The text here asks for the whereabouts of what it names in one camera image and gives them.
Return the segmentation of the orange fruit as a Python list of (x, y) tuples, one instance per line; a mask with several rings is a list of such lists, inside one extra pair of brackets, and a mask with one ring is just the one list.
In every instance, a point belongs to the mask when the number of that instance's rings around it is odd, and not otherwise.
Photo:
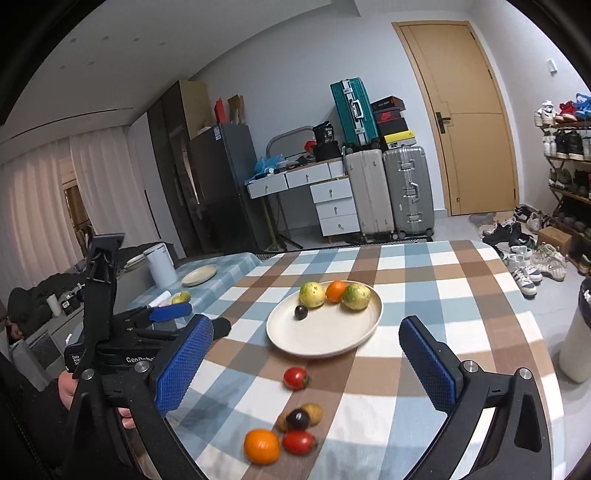
[(243, 439), (243, 453), (250, 463), (266, 466), (280, 459), (280, 439), (266, 429), (249, 431)]
[(341, 303), (346, 287), (348, 287), (348, 284), (344, 281), (332, 281), (327, 289), (325, 289), (325, 298), (331, 303)]

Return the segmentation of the large green yellow guava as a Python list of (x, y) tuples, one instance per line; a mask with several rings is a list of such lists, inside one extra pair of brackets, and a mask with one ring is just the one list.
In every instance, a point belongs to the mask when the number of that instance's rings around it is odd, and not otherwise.
[(353, 311), (362, 311), (370, 304), (372, 290), (360, 283), (349, 283), (342, 292), (342, 304)]

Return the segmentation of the red tomato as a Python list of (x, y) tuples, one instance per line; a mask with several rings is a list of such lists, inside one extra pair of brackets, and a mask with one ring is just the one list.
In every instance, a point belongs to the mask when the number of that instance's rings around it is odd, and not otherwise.
[(290, 390), (304, 390), (310, 383), (311, 376), (304, 368), (290, 367), (283, 373), (283, 385)]
[(283, 449), (297, 456), (307, 456), (318, 446), (315, 436), (304, 430), (291, 430), (283, 435)]

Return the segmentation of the dark purple plum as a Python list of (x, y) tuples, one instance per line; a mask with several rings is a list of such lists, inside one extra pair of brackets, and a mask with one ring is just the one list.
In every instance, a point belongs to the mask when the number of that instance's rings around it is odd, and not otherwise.
[(297, 408), (287, 414), (287, 429), (304, 431), (311, 425), (311, 416), (303, 408)]

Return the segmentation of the brown longan fruit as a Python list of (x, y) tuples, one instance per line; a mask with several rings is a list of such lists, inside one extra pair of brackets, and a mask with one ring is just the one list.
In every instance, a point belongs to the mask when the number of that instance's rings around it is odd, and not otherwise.
[(322, 417), (324, 416), (324, 410), (321, 406), (315, 403), (305, 403), (301, 409), (307, 412), (308, 416), (310, 417), (310, 425), (315, 426), (318, 425), (322, 421)]

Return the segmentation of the white power adapter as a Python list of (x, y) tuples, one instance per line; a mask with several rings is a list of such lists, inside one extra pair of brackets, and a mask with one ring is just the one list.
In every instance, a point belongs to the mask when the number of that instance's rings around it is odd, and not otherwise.
[(170, 304), (171, 297), (172, 297), (172, 294), (168, 290), (165, 290), (160, 295), (158, 295), (155, 299), (150, 301), (148, 303), (148, 306), (150, 308), (167, 306)]

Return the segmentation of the small cream plate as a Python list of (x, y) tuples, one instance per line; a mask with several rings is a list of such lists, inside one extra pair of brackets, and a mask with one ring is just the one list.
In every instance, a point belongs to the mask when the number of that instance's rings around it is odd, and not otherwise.
[(181, 280), (185, 287), (194, 287), (211, 280), (217, 273), (217, 267), (214, 264), (198, 267), (187, 273)]

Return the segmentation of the checkered tablecloth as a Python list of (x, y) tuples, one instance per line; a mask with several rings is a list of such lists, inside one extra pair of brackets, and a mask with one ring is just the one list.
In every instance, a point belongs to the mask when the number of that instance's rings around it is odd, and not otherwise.
[[(372, 285), (384, 303), (375, 334), (332, 359), (304, 360), (307, 389), (283, 373), (297, 359), (273, 348), (266, 319), (308, 281)], [(536, 378), (552, 442), (553, 475), (566, 470), (564, 408), (548, 348), (530, 306), (497, 253), (481, 242), (311, 250), (276, 255), (235, 278), (201, 309), (231, 321), (169, 422), (212, 479), (401, 479), (444, 421), (399, 344), (399, 325), (418, 316), (440, 341), (488, 371), (521, 366)], [(267, 467), (243, 455), (245, 434), (270, 429), (284, 411), (315, 403), (318, 449), (283, 454)]]

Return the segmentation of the large cream plate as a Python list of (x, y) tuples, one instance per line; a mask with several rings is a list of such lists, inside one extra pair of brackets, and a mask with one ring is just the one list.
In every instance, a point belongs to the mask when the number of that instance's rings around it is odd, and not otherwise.
[(369, 305), (353, 311), (342, 304), (325, 301), (308, 310), (304, 319), (296, 318), (300, 294), (282, 299), (266, 320), (266, 335), (281, 351), (301, 358), (329, 358), (349, 352), (372, 337), (382, 319), (384, 304), (369, 285)]

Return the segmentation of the black refrigerator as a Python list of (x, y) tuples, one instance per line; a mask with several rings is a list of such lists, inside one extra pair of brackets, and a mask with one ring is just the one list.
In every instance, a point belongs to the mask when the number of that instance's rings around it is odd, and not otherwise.
[(249, 127), (225, 123), (200, 133), (189, 143), (189, 161), (212, 248), (230, 254), (270, 247), (263, 203), (252, 200), (245, 185), (256, 167)]

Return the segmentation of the cardboard box on floor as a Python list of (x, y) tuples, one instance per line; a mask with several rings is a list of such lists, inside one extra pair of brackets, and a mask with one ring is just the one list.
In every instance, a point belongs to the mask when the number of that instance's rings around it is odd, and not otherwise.
[(549, 244), (563, 256), (568, 256), (571, 250), (572, 235), (556, 227), (547, 226), (538, 232), (537, 244)]

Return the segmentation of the stacked shoe boxes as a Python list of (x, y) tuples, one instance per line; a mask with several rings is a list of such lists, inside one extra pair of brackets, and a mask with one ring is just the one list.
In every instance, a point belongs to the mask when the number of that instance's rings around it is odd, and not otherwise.
[(388, 96), (373, 102), (372, 112), (383, 150), (410, 147), (417, 143), (415, 133), (403, 116), (405, 103), (396, 96)]

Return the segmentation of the wooden shoe rack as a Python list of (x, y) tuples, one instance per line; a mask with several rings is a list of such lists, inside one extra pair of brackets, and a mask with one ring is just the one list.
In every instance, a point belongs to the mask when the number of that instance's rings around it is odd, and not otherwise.
[(590, 121), (559, 118), (541, 127), (548, 187), (556, 200), (545, 225), (568, 238), (559, 247), (583, 276), (590, 274)]

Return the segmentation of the teal suitcase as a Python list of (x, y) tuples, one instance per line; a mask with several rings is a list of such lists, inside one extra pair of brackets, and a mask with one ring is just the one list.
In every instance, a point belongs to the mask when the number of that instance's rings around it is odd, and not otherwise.
[(362, 79), (333, 83), (331, 91), (346, 143), (359, 147), (379, 144), (380, 135)]

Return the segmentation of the wooden door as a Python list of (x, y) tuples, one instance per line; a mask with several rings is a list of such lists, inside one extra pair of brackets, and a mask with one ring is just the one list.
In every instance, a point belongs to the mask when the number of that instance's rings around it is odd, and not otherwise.
[(519, 194), (507, 110), (472, 26), (435, 20), (394, 29), (426, 105), (449, 213), (513, 209)]

